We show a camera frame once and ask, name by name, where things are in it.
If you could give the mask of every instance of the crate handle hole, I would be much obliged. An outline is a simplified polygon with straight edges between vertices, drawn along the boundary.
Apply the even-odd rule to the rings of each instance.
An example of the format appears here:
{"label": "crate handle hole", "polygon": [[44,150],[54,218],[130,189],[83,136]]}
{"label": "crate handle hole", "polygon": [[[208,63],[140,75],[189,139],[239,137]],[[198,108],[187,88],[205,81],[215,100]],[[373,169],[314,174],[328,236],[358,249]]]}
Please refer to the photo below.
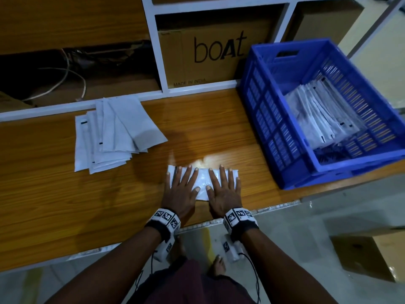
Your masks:
{"label": "crate handle hole", "polygon": [[296,56],[300,52],[299,50],[293,50],[293,51],[280,51],[277,53],[276,57],[286,57],[286,56]]}

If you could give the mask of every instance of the person's left hand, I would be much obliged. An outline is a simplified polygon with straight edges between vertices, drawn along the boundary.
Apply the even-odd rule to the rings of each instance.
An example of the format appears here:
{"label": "person's left hand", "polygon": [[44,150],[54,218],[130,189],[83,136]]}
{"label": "person's left hand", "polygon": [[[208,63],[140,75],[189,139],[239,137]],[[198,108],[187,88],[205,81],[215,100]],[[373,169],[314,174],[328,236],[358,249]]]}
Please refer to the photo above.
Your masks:
{"label": "person's left hand", "polygon": [[181,224],[187,222],[187,220],[194,214],[196,197],[200,192],[200,188],[196,187],[192,190],[194,183],[196,182],[198,175],[198,168],[195,168],[193,175],[190,178],[192,165],[189,165],[183,179],[181,179],[181,167],[177,168],[177,173],[170,187],[170,173],[166,174],[165,181],[165,193],[162,199],[162,208],[167,208],[174,211]]}

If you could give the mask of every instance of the clothing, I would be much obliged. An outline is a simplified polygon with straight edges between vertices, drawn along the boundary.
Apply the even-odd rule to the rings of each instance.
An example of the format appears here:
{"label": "clothing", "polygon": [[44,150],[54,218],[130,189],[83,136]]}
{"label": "clothing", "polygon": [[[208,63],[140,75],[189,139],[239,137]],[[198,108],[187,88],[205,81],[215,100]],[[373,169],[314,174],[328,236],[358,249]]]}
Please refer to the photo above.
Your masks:
{"label": "clothing", "polygon": [[228,276],[201,274],[195,260],[182,256],[168,269],[156,271],[127,304],[253,304],[246,289]]}

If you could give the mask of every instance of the bare foot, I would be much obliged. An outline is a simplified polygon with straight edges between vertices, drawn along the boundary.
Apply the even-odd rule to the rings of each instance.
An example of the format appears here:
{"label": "bare foot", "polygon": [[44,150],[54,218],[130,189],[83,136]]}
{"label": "bare foot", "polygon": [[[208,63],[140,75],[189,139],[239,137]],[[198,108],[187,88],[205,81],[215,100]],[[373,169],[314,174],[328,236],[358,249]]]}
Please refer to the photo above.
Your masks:
{"label": "bare foot", "polygon": [[180,256],[186,256],[183,240],[180,236],[176,237],[176,241],[169,253],[169,262],[172,264]]}
{"label": "bare foot", "polygon": [[212,276],[225,275],[225,273],[226,273],[225,262],[224,262],[224,259],[220,255],[217,255],[215,257],[215,260],[212,263],[212,266],[210,269],[210,273]]}

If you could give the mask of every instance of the forearm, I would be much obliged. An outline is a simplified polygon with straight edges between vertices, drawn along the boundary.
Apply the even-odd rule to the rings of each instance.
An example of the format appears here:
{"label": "forearm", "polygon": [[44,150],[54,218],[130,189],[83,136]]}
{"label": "forearm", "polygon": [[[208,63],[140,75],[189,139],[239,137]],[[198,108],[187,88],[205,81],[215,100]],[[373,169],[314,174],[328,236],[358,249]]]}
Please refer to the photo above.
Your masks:
{"label": "forearm", "polygon": [[160,242],[157,230],[144,228],[82,271],[47,304],[120,304]]}
{"label": "forearm", "polygon": [[271,303],[337,304],[326,289],[258,229],[241,242],[255,265]]}

